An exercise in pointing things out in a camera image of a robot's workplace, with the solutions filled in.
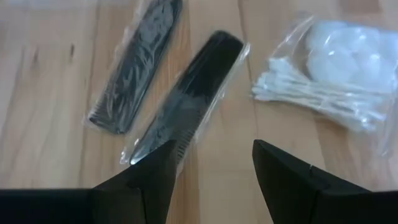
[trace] clear plastic wrapper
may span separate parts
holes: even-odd
[[[164,142],[176,140],[178,173],[228,82],[249,53],[249,44],[224,31],[216,31],[180,74],[169,94],[145,122],[135,126],[124,148],[121,163],[135,164]]]
[[[87,121],[126,134],[142,106],[181,15],[183,0],[140,0],[115,50],[109,82]]]
[[[398,33],[308,16],[268,59],[252,88],[260,101],[311,108],[389,150],[397,98]]]

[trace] black object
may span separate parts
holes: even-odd
[[[167,50],[182,0],[152,0],[102,98],[88,119],[113,134],[126,134]]]
[[[184,158],[187,147],[242,49],[243,43],[225,31],[217,31],[210,37],[135,147],[131,164],[137,163],[169,139],[177,141],[178,162]]]
[[[370,192],[261,140],[253,160],[275,224],[398,223],[398,192]]]
[[[175,183],[174,144],[93,189],[0,190],[2,223],[164,224]]]

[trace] wooden table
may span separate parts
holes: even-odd
[[[43,9],[10,1],[0,0],[0,187],[93,187],[124,169],[125,140],[87,128],[83,118],[136,5],[53,0],[62,9]],[[214,30],[249,41],[252,51],[191,150],[169,223],[271,223],[252,164],[254,139],[368,189],[398,189],[396,153],[374,156],[309,110],[249,96],[297,12],[398,29],[397,10],[395,0],[188,0],[149,107]]]

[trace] black comb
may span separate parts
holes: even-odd
[[[126,134],[167,50],[182,10],[182,0],[153,0],[102,98],[88,119],[113,134]]]
[[[181,162],[242,49],[243,43],[227,32],[217,31],[210,37],[138,142],[131,164],[171,139],[176,140],[177,162]]]

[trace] plastic packaging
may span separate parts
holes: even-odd
[[[309,107],[376,138],[377,152],[389,150],[396,131],[398,33],[310,16],[268,61],[252,88],[255,99]]]
[[[135,164],[168,140],[176,140],[178,173],[222,99],[228,82],[249,53],[250,46],[232,35],[215,32],[145,125],[134,128],[121,163]]]
[[[113,134],[130,131],[182,10],[182,0],[142,0],[139,5],[116,49],[105,91],[88,115],[89,122]]]

